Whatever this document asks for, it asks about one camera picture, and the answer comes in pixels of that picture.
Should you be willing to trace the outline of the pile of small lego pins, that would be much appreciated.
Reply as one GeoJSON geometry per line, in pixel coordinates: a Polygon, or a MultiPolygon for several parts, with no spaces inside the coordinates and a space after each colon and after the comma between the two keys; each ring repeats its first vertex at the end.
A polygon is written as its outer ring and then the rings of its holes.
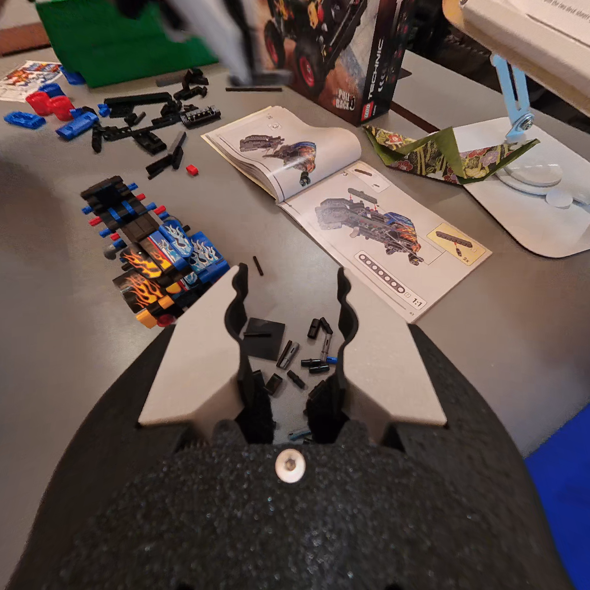
{"type": "MultiPolygon", "coordinates": [[[[331,329],[328,321],[323,316],[312,320],[307,337],[311,340],[315,340],[320,331],[322,331],[325,336],[320,357],[302,359],[300,361],[300,367],[307,370],[310,376],[327,374],[330,368],[335,366],[337,362],[336,357],[330,356],[328,354],[333,337],[333,330],[331,329]]],[[[299,343],[288,340],[283,351],[278,357],[276,367],[282,371],[286,371],[287,379],[290,380],[296,388],[298,388],[300,391],[305,391],[305,382],[299,377],[297,373],[290,369],[291,362],[298,353],[299,348],[299,343]]],[[[298,430],[290,432],[287,435],[287,439],[289,442],[300,442],[302,444],[313,441],[312,433],[308,427],[299,428],[298,430]]]]}

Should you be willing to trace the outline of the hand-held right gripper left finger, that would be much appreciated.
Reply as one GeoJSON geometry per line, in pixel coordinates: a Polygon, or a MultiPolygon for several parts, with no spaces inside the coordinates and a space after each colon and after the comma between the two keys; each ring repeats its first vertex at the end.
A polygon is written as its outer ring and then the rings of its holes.
{"type": "Polygon", "coordinates": [[[177,321],[138,423],[187,424],[211,440],[220,421],[254,400],[250,363],[242,351],[248,266],[233,266],[177,321]]]}

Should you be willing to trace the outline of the white sign board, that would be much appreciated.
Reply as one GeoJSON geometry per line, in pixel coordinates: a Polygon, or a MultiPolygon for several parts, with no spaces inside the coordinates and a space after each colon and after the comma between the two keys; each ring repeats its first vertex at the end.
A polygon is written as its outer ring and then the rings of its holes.
{"type": "Polygon", "coordinates": [[[589,1],[443,1],[446,19],[589,115],[589,1]]]}

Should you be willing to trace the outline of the lego instruction booklet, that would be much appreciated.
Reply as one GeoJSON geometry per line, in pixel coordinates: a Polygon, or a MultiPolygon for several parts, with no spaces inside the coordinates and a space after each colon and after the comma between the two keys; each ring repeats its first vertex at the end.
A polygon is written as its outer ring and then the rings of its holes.
{"type": "Polygon", "coordinates": [[[491,256],[363,162],[347,129],[272,106],[202,138],[407,323],[491,256]]]}

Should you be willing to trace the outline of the lego sticker sheet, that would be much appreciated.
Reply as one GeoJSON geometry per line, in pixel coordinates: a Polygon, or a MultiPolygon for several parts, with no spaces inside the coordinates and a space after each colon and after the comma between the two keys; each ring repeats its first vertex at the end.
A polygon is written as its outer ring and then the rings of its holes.
{"type": "Polygon", "coordinates": [[[52,83],[62,72],[61,63],[28,60],[1,76],[1,101],[25,102],[40,86],[52,83]]]}

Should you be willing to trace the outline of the patterned folded origami paper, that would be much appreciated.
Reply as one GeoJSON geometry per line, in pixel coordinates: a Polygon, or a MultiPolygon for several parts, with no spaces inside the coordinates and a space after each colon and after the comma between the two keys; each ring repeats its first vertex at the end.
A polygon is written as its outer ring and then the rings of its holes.
{"type": "Polygon", "coordinates": [[[371,124],[362,127],[386,167],[462,186],[484,181],[540,143],[531,139],[459,151],[453,128],[412,139],[371,124]]]}

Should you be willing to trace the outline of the pile of black lego parts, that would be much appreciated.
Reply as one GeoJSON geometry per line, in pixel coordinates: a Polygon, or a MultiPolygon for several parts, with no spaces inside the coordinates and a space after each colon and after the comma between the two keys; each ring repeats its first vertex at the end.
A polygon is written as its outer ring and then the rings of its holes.
{"type": "Polygon", "coordinates": [[[149,179],[171,168],[177,171],[183,160],[183,145],[187,139],[187,131],[203,127],[221,118],[221,112],[214,106],[197,107],[189,102],[196,97],[205,98],[208,94],[208,78],[200,68],[193,67],[186,70],[182,78],[168,76],[159,78],[158,82],[169,85],[181,82],[181,88],[174,94],[168,92],[152,92],[148,94],[135,94],[127,97],[114,97],[106,99],[104,108],[109,110],[110,117],[123,118],[125,125],[107,126],[96,122],[92,126],[92,150],[100,153],[103,142],[117,142],[131,138],[146,153],[151,156],[162,157],[146,167],[149,179]],[[147,126],[140,127],[145,113],[135,112],[139,106],[161,104],[160,115],[151,120],[147,126]],[[156,132],[177,124],[182,125],[183,131],[168,146],[156,132]]]}

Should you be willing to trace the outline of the lego vehicle model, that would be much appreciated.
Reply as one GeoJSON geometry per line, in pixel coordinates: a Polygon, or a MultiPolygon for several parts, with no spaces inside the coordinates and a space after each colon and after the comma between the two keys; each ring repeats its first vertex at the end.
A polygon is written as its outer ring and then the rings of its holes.
{"type": "Polygon", "coordinates": [[[104,257],[120,266],[112,280],[135,319],[165,328],[199,300],[230,265],[202,232],[193,232],[165,206],[144,203],[120,176],[81,192],[89,225],[103,225],[104,257]]]}

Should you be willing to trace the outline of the lego set box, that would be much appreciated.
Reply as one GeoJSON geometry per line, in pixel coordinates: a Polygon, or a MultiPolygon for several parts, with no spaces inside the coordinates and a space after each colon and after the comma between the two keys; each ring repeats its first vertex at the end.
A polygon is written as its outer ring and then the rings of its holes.
{"type": "Polygon", "coordinates": [[[257,1],[258,48],[290,88],[360,126],[389,110],[415,1],[257,1]]]}

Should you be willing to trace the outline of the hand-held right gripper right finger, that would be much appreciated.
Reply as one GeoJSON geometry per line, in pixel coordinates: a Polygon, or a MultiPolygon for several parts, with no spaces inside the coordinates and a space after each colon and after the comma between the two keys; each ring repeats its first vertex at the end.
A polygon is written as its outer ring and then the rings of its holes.
{"type": "Polygon", "coordinates": [[[409,325],[355,273],[337,273],[344,342],[336,375],[342,410],[381,443],[396,424],[444,427],[447,418],[409,325]]]}

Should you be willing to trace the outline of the white sign stand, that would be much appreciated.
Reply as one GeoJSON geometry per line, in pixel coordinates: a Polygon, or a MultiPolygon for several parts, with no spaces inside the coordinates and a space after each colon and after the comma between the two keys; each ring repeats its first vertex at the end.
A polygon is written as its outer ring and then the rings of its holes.
{"type": "Polygon", "coordinates": [[[549,258],[589,250],[589,158],[535,123],[523,71],[492,54],[507,117],[455,129],[465,151],[504,140],[538,140],[485,181],[466,185],[484,209],[524,248],[549,258]]]}

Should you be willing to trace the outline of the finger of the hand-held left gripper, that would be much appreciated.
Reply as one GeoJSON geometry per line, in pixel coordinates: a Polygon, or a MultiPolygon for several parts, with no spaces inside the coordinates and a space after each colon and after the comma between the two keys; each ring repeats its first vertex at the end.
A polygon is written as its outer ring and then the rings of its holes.
{"type": "Polygon", "coordinates": [[[252,85],[254,66],[248,49],[248,27],[241,2],[165,1],[173,29],[200,38],[231,74],[235,85],[252,85]]]}

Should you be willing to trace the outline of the green sheet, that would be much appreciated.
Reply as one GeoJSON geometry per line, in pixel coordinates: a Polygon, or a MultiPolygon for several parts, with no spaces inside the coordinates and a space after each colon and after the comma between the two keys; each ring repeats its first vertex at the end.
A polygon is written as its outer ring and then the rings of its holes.
{"type": "Polygon", "coordinates": [[[38,1],[35,7],[62,66],[91,88],[218,62],[198,38],[171,40],[153,1],[137,18],[125,17],[114,1],[38,1]]]}

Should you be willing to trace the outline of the black flat lego tile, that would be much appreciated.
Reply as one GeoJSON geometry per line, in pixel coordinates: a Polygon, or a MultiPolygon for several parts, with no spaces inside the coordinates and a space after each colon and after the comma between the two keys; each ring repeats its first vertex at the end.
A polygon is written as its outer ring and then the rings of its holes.
{"type": "Polygon", "coordinates": [[[243,350],[248,356],[276,362],[284,332],[284,323],[251,317],[242,335],[243,350]]]}

